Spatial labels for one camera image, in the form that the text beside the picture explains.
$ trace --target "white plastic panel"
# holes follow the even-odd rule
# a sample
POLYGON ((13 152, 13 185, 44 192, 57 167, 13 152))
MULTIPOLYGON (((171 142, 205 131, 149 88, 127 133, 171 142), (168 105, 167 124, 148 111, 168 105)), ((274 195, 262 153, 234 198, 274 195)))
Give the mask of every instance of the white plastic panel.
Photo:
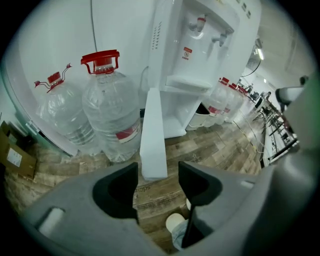
POLYGON ((146 180, 168 176, 163 125, 160 91, 151 88, 146 99, 140 146, 142 175, 146 180))

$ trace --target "bottle label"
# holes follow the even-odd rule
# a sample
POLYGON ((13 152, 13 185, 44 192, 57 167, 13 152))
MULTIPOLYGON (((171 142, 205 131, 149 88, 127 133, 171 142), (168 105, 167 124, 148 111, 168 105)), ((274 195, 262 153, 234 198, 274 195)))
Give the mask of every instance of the bottle label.
POLYGON ((215 108, 213 106, 210 106, 208 108, 208 110, 210 111, 210 116, 212 116, 212 117, 216 117, 221 112, 220 109, 217 109, 217 108, 215 108))
POLYGON ((138 120, 130 128, 119 131, 115 135, 122 144, 131 141, 139 133, 140 129, 141 123, 140 118, 138 118, 138 120))

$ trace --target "wooden floor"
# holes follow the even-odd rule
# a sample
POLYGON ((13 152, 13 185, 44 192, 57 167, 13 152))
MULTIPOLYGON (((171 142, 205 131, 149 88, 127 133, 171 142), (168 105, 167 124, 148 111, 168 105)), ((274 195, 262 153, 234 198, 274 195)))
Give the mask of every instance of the wooden floor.
MULTIPOLYGON (((252 120, 253 117, 251 114, 247 118, 252 120)), ((172 213, 181 213, 186 219, 189 215, 186 196, 178 182, 178 162, 191 161, 226 172, 259 174, 261 154, 256 149, 261 149, 258 140, 262 138, 264 124, 262 119, 250 121, 250 124, 257 138, 241 118, 236 123, 202 127, 188 131, 185 136, 166 139, 168 178, 163 180, 145 181, 141 176, 139 154, 130 160, 139 164, 133 207, 137 209, 140 227, 167 253, 176 250, 165 226, 166 218, 172 213)), ((69 158, 38 144, 34 145, 30 154, 37 157, 33 180, 9 170, 5 173, 6 196, 18 214, 63 180, 113 164, 104 154, 69 158)))

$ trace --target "cardboard box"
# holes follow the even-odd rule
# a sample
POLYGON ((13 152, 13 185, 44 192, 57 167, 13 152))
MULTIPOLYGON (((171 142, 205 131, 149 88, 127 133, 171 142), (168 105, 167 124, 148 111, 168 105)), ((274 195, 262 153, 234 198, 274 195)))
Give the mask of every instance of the cardboard box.
POLYGON ((27 178, 33 179, 37 159, 22 150, 18 144, 14 144, 12 138, 9 138, 2 126, 0 129, 0 163, 13 172, 21 174, 27 178))

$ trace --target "metal rack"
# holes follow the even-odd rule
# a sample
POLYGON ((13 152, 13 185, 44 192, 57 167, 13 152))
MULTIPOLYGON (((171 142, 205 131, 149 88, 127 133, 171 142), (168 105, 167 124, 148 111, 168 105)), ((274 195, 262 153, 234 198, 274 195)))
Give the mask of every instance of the metal rack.
POLYGON ((264 165, 268 166, 285 155, 299 141, 296 135, 287 129, 286 118, 271 102, 266 101, 266 103, 266 106, 261 108, 259 115, 253 121, 258 119, 265 120, 263 127, 265 143, 262 158, 264 165))

